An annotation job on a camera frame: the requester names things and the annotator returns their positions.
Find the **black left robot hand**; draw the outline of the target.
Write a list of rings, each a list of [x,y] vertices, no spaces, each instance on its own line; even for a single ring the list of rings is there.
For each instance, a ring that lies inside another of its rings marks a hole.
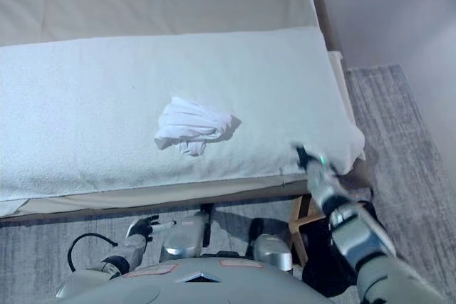
[[[169,230],[177,224],[175,220],[160,223],[159,218],[158,214],[154,214],[134,221],[128,227],[125,237],[129,238],[130,236],[141,235],[149,243],[153,241],[154,234]]]

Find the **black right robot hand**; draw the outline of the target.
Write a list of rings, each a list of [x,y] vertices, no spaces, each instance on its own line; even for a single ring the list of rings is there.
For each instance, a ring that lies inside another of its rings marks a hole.
[[[330,169],[328,160],[320,154],[311,154],[303,145],[295,146],[298,155],[298,168],[303,169],[307,175],[315,177],[324,174]]]

